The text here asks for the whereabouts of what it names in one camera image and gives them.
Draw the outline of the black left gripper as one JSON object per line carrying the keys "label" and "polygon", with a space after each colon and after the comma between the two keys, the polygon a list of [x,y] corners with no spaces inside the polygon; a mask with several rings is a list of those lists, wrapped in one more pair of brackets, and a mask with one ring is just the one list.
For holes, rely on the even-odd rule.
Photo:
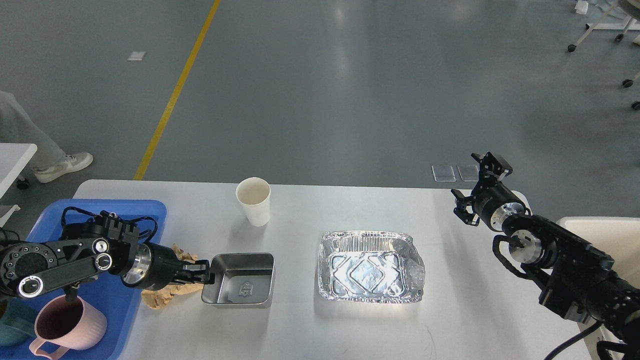
{"label": "black left gripper", "polygon": [[130,289],[158,291],[169,285],[177,274],[177,283],[181,285],[212,285],[216,277],[209,271],[210,262],[206,259],[179,260],[169,247],[140,243],[133,265],[122,276],[122,283]]}

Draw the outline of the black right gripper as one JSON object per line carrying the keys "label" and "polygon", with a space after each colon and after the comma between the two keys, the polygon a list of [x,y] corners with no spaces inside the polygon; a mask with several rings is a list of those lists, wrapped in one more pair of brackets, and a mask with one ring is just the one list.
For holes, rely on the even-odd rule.
{"label": "black right gripper", "polygon": [[471,157],[478,163],[477,187],[469,196],[463,196],[459,189],[451,189],[455,198],[453,212],[462,223],[477,227],[480,220],[492,231],[502,232],[503,224],[513,215],[525,214],[526,206],[502,183],[505,177],[513,173],[513,167],[499,154],[487,152],[471,153]]}

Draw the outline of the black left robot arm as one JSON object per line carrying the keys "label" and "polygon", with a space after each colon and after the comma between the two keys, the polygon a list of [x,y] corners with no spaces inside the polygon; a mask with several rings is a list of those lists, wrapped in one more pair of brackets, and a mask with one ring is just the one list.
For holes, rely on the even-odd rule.
{"label": "black left robot arm", "polygon": [[125,219],[107,210],[66,207],[59,239],[1,243],[1,299],[33,299],[61,289],[71,302],[80,284],[104,273],[129,289],[150,291],[215,283],[208,260],[180,260],[171,248],[153,243],[158,230],[150,216]]}

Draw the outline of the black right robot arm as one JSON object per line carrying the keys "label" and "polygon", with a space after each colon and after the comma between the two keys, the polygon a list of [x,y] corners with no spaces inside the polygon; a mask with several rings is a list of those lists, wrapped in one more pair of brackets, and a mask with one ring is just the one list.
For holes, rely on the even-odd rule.
{"label": "black right robot arm", "polygon": [[514,171],[503,157],[491,152],[472,153],[471,157],[478,163],[477,182],[468,196],[451,190],[454,214],[469,226],[484,223],[495,232],[494,257],[513,275],[537,285],[540,305],[569,321],[594,321],[546,358],[552,360],[604,327],[617,342],[598,341],[598,358],[610,360],[612,353],[618,353],[624,360],[637,360],[639,289],[617,274],[614,258],[550,219],[533,214],[503,184],[503,178]]}

